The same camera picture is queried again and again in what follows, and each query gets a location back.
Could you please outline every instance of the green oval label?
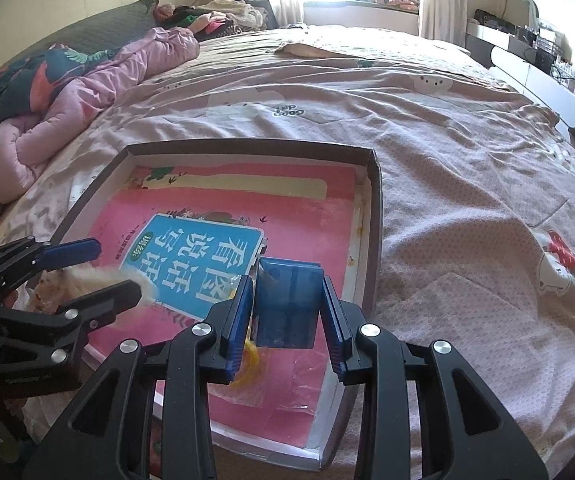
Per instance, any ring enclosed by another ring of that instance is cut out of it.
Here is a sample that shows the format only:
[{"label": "green oval label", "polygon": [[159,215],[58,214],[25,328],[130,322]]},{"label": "green oval label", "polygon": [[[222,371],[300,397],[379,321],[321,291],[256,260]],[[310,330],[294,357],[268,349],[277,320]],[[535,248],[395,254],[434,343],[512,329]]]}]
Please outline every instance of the green oval label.
[{"label": "green oval label", "polygon": [[150,242],[150,240],[152,240],[153,236],[154,233],[152,233],[151,231],[144,233],[141,236],[141,239],[136,243],[136,246],[132,250],[132,254],[130,254],[130,261],[136,262],[141,257],[141,254],[148,246],[148,243]]}]

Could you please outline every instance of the blue translucent container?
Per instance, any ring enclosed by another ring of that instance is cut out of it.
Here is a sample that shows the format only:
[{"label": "blue translucent container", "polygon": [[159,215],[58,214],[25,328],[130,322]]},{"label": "blue translucent container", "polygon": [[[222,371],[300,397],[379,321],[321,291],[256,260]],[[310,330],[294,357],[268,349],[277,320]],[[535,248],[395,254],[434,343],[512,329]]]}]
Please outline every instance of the blue translucent container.
[{"label": "blue translucent container", "polygon": [[260,258],[252,339],[267,348],[312,348],[323,294],[319,264]]}]

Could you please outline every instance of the cardboard box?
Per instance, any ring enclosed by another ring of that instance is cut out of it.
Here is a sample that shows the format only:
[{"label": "cardboard box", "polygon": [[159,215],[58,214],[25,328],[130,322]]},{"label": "cardboard box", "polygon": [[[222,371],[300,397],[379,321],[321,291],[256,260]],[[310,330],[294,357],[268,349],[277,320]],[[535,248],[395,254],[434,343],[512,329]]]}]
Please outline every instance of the cardboard box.
[{"label": "cardboard box", "polygon": [[[382,233],[381,172],[376,154],[371,149],[279,139],[199,139],[133,144],[123,149],[85,190],[56,230],[52,242],[87,237],[107,202],[122,189],[137,167],[206,168],[236,163],[353,169],[354,204],[358,213],[353,218],[353,237],[343,288],[337,290],[337,294],[343,300],[362,306],[365,316],[369,318],[375,299]],[[88,345],[84,352],[88,365],[96,368],[102,358],[103,355],[93,345]],[[356,387],[345,388],[338,383],[328,362],[309,424],[309,434],[301,445],[245,433],[214,420],[213,442],[268,463],[319,470],[333,458],[356,394]],[[154,414],[158,417],[162,414],[163,398],[161,393],[155,394]]]}]

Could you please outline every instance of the beige cloth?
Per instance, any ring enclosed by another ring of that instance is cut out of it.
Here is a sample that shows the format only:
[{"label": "beige cloth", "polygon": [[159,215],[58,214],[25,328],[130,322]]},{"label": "beige cloth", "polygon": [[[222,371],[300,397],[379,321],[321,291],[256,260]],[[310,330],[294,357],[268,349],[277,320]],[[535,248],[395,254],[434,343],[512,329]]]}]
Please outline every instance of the beige cloth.
[{"label": "beige cloth", "polygon": [[[554,475],[575,452],[575,278],[560,294],[543,289],[545,253],[530,228],[557,231],[575,253],[575,153],[550,110],[456,49],[411,36],[397,46],[401,38],[315,28],[205,42],[198,59],[128,91],[63,150],[10,211],[0,242],[48,238],[133,142],[280,137],[374,148],[383,173],[376,322],[409,342],[452,342]],[[288,41],[361,59],[275,54]],[[303,113],[277,114],[284,105]],[[352,478],[360,407],[317,478]],[[412,441],[418,474],[414,419]],[[224,479],[314,478],[217,457]]]}]

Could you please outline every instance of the metal bolt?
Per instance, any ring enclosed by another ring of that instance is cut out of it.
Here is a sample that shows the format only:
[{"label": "metal bolt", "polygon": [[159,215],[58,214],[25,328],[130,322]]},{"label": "metal bolt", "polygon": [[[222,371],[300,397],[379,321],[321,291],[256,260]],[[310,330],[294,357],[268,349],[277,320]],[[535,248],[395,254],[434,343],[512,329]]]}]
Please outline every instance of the metal bolt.
[{"label": "metal bolt", "polygon": [[79,315],[79,311],[75,308],[71,308],[70,310],[66,311],[66,314],[65,314],[67,320],[72,320],[78,315]]},{"label": "metal bolt", "polygon": [[197,323],[192,327],[194,335],[208,335],[210,332],[212,332],[212,327],[207,323]]},{"label": "metal bolt", "polygon": [[433,345],[434,351],[439,354],[449,354],[452,352],[452,345],[447,341],[436,341]]},{"label": "metal bolt", "polygon": [[59,349],[53,351],[52,355],[50,356],[50,359],[52,359],[52,362],[54,364],[57,364],[57,365],[61,364],[67,358],[68,358],[68,352],[66,352],[62,348],[59,348]]},{"label": "metal bolt", "polygon": [[381,329],[372,323],[368,323],[361,327],[361,333],[367,337],[376,337],[381,333]]},{"label": "metal bolt", "polygon": [[123,343],[120,344],[119,349],[123,352],[123,354],[131,354],[138,348],[138,341],[134,339],[126,339]]}]

